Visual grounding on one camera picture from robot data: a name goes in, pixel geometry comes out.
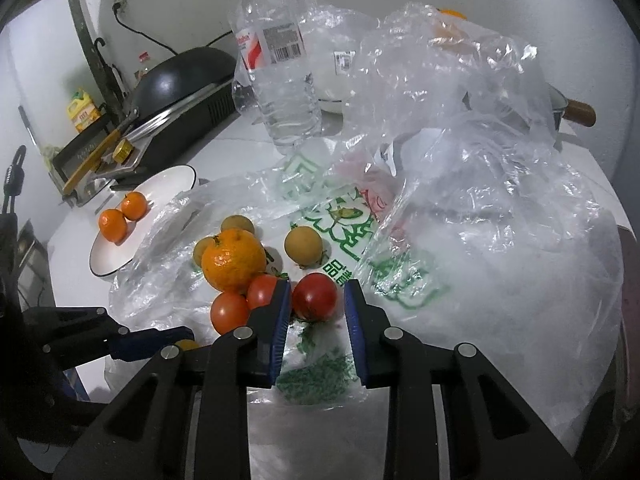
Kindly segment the red cherry tomato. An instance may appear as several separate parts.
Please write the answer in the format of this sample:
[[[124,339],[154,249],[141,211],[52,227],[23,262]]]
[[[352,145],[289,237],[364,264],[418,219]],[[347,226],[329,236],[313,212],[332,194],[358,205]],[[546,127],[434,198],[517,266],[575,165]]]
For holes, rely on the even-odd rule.
[[[307,322],[328,320],[336,305],[336,285],[326,274],[305,275],[292,292],[293,311],[298,318]]]
[[[246,301],[250,310],[270,304],[278,279],[271,274],[259,274],[250,282],[246,293]]]
[[[247,323],[250,307],[242,295],[221,292],[210,306],[209,317],[216,332],[224,335]]]

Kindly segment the orange mandarin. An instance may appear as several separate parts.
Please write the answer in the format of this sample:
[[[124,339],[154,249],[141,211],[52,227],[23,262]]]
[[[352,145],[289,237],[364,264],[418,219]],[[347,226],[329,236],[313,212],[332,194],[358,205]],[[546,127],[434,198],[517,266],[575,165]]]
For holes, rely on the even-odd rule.
[[[130,192],[120,203],[122,214],[130,221],[139,221],[149,209],[149,203],[140,192]]]
[[[266,270],[266,253],[248,231],[228,229],[213,237],[202,255],[201,267],[207,283],[218,292],[244,295],[250,282]]]
[[[114,244],[119,244],[127,236],[128,224],[124,214],[118,209],[105,209],[98,220],[101,235]]]

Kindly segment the yellow-green longan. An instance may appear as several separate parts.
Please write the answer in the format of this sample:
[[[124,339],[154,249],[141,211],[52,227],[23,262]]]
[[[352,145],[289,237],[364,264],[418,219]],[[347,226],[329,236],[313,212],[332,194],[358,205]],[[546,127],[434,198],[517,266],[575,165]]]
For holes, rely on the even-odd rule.
[[[192,259],[194,261],[194,264],[198,268],[202,266],[202,258],[203,258],[204,252],[206,251],[207,248],[209,248],[211,244],[213,244],[214,241],[215,239],[212,236],[206,236],[201,238],[194,246],[193,252],[192,252]]]
[[[320,235],[309,226],[296,226],[284,240],[286,254],[299,266],[314,266],[322,256]]]
[[[176,342],[176,346],[182,351],[195,350],[200,348],[200,345],[191,339],[183,339]]]
[[[252,235],[255,234],[255,227],[253,222],[251,222],[249,218],[242,216],[242,214],[232,214],[232,216],[229,216],[222,220],[220,226],[221,232],[231,229],[239,229],[249,232]]]

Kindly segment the white round plate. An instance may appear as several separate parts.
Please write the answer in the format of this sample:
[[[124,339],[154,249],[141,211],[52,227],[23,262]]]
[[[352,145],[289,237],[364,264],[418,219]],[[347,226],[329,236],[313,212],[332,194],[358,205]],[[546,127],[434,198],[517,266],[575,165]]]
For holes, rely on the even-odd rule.
[[[139,221],[126,218],[127,236],[119,244],[108,242],[98,231],[89,255],[91,273],[104,278],[130,262],[162,209],[178,194],[191,191],[197,184],[195,169],[189,165],[179,165],[165,169],[138,185],[132,192],[140,192],[145,196],[149,203],[148,212]]]

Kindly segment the printed plastic bag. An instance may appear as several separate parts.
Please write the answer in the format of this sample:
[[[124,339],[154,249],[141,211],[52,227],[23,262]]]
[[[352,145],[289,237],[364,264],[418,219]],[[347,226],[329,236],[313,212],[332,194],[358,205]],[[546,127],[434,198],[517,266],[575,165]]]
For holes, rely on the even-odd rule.
[[[578,445],[617,342],[623,259],[612,214],[550,146],[482,122],[377,148],[314,141],[160,208],[114,278],[111,314],[212,341],[214,291],[191,254],[227,214],[255,222],[270,268],[292,281],[304,272],[285,235],[315,229],[319,271],[334,284],[357,280],[430,344],[476,344],[566,448]]]

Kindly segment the steel induction cooker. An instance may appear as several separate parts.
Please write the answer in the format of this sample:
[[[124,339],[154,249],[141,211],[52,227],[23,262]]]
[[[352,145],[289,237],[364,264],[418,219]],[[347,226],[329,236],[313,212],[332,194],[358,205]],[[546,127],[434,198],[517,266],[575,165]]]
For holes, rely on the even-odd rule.
[[[76,183],[70,185],[70,173],[62,168],[64,152],[55,156],[53,166],[63,180],[60,192],[64,200],[79,205],[112,182],[116,191],[131,190],[153,174],[168,168],[193,145],[234,112],[231,82],[208,84],[140,126],[130,126],[119,139],[132,145],[132,152],[121,164],[115,162],[115,144],[100,136],[107,148]]]

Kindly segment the crumpled clear plastic bag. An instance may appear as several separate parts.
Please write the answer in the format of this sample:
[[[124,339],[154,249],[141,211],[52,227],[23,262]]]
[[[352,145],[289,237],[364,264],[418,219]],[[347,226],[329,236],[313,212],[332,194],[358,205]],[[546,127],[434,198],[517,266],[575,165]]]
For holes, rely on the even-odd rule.
[[[409,3],[360,41],[338,172],[410,183],[438,209],[496,216],[575,192],[528,42]]]

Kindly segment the yellow detergent bottle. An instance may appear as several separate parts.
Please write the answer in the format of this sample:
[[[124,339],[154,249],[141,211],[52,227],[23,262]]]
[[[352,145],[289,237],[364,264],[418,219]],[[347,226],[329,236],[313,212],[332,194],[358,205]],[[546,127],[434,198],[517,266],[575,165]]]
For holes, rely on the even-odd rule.
[[[66,114],[78,133],[100,119],[101,111],[88,92],[79,88],[66,107]]]

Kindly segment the black wok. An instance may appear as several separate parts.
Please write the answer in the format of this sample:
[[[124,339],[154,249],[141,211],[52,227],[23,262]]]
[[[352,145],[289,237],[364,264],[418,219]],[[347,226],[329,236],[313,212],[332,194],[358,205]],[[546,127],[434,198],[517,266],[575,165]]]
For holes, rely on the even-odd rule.
[[[227,52],[211,47],[184,51],[140,79],[131,95],[131,109],[138,112],[137,120],[154,117],[209,84],[225,84],[234,70],[235,58]]]

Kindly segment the clear water bottle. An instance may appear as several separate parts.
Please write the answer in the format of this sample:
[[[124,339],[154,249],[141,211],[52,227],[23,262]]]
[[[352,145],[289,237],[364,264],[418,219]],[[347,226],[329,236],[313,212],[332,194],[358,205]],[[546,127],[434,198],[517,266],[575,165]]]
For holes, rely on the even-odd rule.
[[[271,141],[280,153],[291,153],[321,131],[321,108],[292,4],[240,0],[230,25]]]

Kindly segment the red label sauce bottle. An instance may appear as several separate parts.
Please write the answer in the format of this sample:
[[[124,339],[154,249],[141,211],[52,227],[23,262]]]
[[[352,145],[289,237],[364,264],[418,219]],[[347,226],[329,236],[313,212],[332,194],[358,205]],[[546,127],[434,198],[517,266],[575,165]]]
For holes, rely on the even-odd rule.
[[[153,61],[148,51],[142,52],[138,56],[138,60],[139,60],[139,66],[136,72],[134,73],[134,78],[136,78],[137,82],[139,82],[153,68]]]

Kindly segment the clear plastic bag back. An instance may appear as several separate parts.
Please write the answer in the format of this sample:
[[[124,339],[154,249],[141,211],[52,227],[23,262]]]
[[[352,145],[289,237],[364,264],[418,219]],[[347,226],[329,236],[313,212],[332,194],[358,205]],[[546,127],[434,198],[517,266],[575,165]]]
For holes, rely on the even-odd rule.
[[[339,113],[360,42],[378,21],[324,0],[240,0],[230,14],[238,45],[233,99],[272,128],[312,130]]]

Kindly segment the orange fruit with stem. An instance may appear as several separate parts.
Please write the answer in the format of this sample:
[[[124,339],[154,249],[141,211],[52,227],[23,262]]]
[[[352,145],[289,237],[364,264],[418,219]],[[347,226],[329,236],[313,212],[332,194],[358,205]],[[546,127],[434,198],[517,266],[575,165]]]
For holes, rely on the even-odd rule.
[[[454,18],[460,18],[460,20],[465,20],[466,21],[468,19],[464,14],[462,14],[462,13],[460,13],[458,11],[455,11],[455,10],[439,9],[439,8],[437,10],[439,10],[439,12],[441,14],[450,15],[450,16],[453,16]]]

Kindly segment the wooden handled pot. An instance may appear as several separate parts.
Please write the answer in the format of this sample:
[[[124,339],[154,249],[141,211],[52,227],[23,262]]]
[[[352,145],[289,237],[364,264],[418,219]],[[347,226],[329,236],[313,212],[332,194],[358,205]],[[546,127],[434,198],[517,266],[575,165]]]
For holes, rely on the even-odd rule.
[[[587,128],[594,126],[597,121],[597,114],[592,106],[584,102],[567,99],[560,90],[551,84],[548,85],[548,89],[556,131],[560,130],[563,119]]]

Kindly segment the wall socket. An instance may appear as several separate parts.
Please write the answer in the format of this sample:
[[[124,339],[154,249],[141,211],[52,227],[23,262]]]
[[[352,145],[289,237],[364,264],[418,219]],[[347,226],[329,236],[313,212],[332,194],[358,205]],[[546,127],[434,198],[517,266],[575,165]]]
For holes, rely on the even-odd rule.
[[[126,9],[127,0],[114,0],[113,9],[115,12],[123,11]]]

